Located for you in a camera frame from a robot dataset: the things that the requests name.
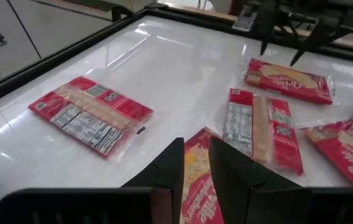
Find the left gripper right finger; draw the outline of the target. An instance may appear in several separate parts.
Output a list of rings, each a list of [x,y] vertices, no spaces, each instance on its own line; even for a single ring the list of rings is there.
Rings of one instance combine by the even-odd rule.
[[[225,223],[301,223],[298,184],[218,138],[209,141],[208,154]]]

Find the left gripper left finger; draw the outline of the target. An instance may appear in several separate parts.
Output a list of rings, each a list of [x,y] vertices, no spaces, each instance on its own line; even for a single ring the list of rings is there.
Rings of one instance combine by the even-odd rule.
[[[179,224],[185,168],[183,138],[175,138],[124,187],[140,188],[130,200],[123,223]]]

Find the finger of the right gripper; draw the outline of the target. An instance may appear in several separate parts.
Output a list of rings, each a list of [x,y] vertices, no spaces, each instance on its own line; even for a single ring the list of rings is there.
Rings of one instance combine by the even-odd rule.
[[[336,40],[338,31],[339,21],[337,19],[332,17],[320,17],[310,35],[307,36],[306,40],[292,58],[290,65],[293,66],[307,50],[315,49]]]
[[[275,25],[275,9],[262,6],[257,13],[257,32],[262,38],[260,54],[263,55],[272,38]]]

